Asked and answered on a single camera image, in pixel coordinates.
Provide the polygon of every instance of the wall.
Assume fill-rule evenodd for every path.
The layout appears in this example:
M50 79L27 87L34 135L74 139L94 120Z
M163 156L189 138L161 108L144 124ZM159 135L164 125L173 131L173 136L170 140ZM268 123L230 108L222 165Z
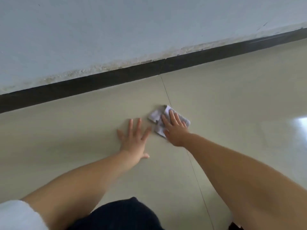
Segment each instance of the wall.
M0 0L0 94L306 27L306 9L307 0Z

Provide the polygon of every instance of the black baseboard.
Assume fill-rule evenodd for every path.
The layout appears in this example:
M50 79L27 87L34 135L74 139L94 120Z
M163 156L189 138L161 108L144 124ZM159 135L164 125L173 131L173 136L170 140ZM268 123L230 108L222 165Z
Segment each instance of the black baseboard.
M307 28L0 95L0 113L307 38Z

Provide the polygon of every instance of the forearm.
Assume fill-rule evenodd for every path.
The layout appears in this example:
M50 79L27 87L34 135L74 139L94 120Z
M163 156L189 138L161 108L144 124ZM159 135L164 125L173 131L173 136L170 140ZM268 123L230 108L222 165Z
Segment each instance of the forearm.
M184 147L239 216L252 218L248 215L259 212L284 221L293 219L294 212L306 214L306 190L273 168L195 134L186 135Z
M109 185L136 163L128 152L120 152L71 170L22 200L40 213L50 229L65 229L88 215Z

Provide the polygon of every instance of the cleaning cloth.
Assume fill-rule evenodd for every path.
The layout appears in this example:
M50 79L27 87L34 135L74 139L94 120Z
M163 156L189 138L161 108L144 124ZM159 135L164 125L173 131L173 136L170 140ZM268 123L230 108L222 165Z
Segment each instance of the cleaning cloth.
M160 108L158 108L157 110L155 110L154 112L152 112L149 116L148 116L148 119L153 121L154 123L156 123L156 127L154 129L154 131L156 133L158 133L159 135L163 136L164 138L165 135L163 133L164 129L165 129L165 125L162 121L162 118L161 118L161 115L164 114L165 117L168 119L169 122L171 122L171 119L170 119L170 116L169 116L169 111L170 110L173 110L174 113L177 113L173 108L171 108L170 106L168 105L164 105L164 106L161 106ZM179 119L184 122L186 124L187 127L190 126L191 122L190 120L186 119L185 117L183 117L182 115L180 115L178 113L178 116L179 116Z

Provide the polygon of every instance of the floor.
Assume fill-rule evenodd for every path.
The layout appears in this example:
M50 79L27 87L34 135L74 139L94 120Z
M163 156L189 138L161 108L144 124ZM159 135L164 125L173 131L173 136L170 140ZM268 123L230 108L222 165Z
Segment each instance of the floor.
M307 40L0 115L0 201L119 149L116 128L170 104L190 131L263 161L307 188ZM136 196L165 229L225 230L231 213L183 148L152 134L100 204Z

